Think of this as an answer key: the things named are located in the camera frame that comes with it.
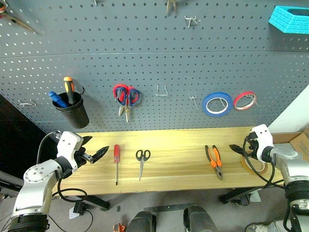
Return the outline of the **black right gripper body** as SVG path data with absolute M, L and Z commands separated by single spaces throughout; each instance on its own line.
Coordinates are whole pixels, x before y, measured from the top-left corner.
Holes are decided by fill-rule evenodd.
M 249 144 L 249 149 L 251 150 L 251 153 L 247 153 L 246 151 L 246 144 Z M 255 132 L 250 132 L 244 139 L 243 143 L 243 156 L 244 157 L 251 157 L 256 159 L 257 158 L 257 150 L 258 150 L 258 141 L 257 141 L 257 135 Z

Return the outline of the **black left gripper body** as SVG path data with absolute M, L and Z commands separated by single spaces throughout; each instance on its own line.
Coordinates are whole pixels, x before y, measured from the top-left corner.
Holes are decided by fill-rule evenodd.
M 86 149 L 80 144 L 75 145 L 71 154 L 71 166 L 73 170 L 77 170 L 81 166 L 85 165 L 87 162 L 93 163 L 94 158 L 88 155 Z

